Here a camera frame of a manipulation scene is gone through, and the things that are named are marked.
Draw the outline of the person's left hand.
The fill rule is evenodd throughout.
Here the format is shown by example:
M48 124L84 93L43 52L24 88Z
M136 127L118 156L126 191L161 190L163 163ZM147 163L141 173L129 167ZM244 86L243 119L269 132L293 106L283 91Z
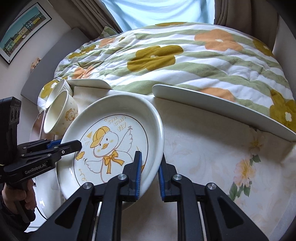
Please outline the person's left hand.
M27 191L10 189L5 184L4 189L1 191L5 206L12 213L18 214L18 210L16 208L15 202L24 200L26 202L25 208L27 210L34 211L37 204L36 204L36 196L35 196L33 186L34 186L34 182L32 179L27 182Z

